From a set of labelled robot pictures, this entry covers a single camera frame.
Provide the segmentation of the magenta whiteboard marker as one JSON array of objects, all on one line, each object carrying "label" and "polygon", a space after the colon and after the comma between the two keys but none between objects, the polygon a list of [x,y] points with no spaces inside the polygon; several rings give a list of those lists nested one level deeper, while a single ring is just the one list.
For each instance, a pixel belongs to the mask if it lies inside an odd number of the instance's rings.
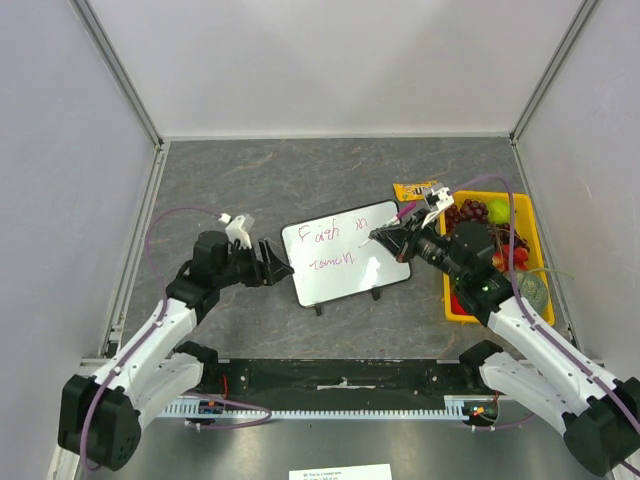
[{"label": "magenta whiteboard marker", "polygon": [[402,207],[391,219],[385,222],[382,225],[382,228],[398,225],[401,222],[401,220],[407,214],[409,214],[416,206],[417,206],[416,202],[408,203],[406,206]]}]

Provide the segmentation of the white whiteboard black frame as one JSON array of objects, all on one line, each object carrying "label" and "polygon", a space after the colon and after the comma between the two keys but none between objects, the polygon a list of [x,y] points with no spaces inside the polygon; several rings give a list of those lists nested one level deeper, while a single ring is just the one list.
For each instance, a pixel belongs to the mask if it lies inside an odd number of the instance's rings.
[{"label": "white whiteboard black frame", "polygon": [[395,201],[384,200],[284,226],[280,235],[298,304],[319,307],[409,280],[411,267],[368,239],[399,212]]}]

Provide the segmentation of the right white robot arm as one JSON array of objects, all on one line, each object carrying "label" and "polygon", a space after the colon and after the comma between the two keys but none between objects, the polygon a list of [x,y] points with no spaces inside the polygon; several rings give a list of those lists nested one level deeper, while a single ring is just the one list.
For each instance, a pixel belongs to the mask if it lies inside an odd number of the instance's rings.
[{"label": "right white robot arm", "polygon": [[405,224],[380,227],[369,237],[399,263],[419,257],[447,274],[463,309],[530,363],[522,367],[483,342],[464,354],[460,386],[473,394],[488,387],[519,402],[553,427],[594,475],[629,467],[639,451],[638,379],[619,380],[543,320],[493,266],[493,242],[484,225],[463,222],[442,236],[424,225],[425,215],[419,211]]}]

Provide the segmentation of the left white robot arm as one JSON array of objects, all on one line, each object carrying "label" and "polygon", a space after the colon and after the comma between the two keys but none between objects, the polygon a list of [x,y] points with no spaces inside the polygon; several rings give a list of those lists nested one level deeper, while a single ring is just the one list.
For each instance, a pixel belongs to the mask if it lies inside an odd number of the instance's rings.
[{"label": "left white robot arm", "polygon": [[181,394],[219,382],[217,353],[187,340],[220,300],[241,284],[272,286],[293,274],[269,243],[245,234],[205,231],[190,260],[165,288],[141,329],[92,375],[73,375],[61,396],[57,444],[89,469],[121,469],[147,426]]}]

